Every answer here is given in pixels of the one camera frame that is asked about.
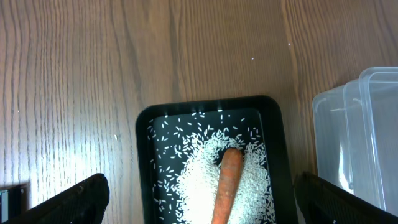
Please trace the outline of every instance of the tray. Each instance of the tray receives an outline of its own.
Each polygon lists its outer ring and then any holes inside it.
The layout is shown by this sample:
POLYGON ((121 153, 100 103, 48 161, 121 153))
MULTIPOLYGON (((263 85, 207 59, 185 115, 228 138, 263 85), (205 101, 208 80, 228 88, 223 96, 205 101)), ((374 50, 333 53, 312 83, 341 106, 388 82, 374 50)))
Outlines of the tray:
POLYGON ((158 180, 165 179, 165 175, 170 175, 165 172, 169 166, 178 174, 183 169, 182 162, 187 158, 185 154, 181 154, 181 158, 170 158, 175 156, 171 154, 171 148, 178 147, 180 138, 191 132, 203 131, 209 125, 214 130, 224 130, 232 135, 242 134, 245 142, 260 141, 265 144, 265 166, 271 178, 275 221, 297 223, 282 117, 277 103, 266 96, 155 105, 141 112, 136 122, 136 133, 144 223, 178 222, 174 209, 169 210, 167 206, 160 211, 154 201, 155 198, 177 200, 178 195, 166 197, 166 194, 173 192, 154 185, 158 180))

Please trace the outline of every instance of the wooden table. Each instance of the wooden table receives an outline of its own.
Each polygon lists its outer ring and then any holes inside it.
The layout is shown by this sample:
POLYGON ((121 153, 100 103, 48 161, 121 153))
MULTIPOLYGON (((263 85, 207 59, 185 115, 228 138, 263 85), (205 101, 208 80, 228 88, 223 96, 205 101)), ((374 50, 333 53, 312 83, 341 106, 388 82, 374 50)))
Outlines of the wooden table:
POLYGON ((91 174, 104 223, 142 223, 134 123, 146 106, 269 95, 292 176, 316 172, 312 98, 398 65, 394 0, 2 0, 0 185, 33 207, 91 174))

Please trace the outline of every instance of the tray rim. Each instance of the tray rim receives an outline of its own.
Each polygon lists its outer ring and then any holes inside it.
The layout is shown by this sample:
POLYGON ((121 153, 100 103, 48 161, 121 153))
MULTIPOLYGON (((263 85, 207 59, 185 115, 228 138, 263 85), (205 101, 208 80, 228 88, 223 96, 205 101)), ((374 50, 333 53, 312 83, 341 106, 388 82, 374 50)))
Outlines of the tray rim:
POLYGON ((147 178, 150 173, 146 134, 149 121, 165 115, 173 116, 197 111, 206 113, 220 109, 243 108, 255 108, 260 114, 274 198, 275 220, 278 223, 298 223, 282 114, 278 103, 271 97, 264 95, 152 105, 139 113, 136 119, 136 146, 144 223, 159 222, 154 215, 152 184, 148 184, 150 178, 147 178))

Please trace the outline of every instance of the transparent container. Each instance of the transparent container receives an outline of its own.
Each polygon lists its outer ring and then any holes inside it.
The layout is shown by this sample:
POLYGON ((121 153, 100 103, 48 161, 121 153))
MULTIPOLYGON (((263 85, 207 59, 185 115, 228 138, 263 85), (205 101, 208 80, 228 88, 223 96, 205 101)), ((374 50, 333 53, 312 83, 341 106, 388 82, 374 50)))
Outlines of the transparent container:
POLYGON ((398 216, 398 68, 313 99, 318 175, 398 216))

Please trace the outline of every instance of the orange vegetable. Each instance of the orange vegetable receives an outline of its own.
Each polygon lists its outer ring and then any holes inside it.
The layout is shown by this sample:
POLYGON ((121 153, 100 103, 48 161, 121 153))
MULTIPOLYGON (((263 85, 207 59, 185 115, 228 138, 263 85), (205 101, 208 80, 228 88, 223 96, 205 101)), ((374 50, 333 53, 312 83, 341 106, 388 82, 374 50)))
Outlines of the orange vegetable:
POLYGON ((242 152, 229 148, 221 161, 220 179, 216 195, 212 224, 226 224, 231 214, 243 169, 242 152))

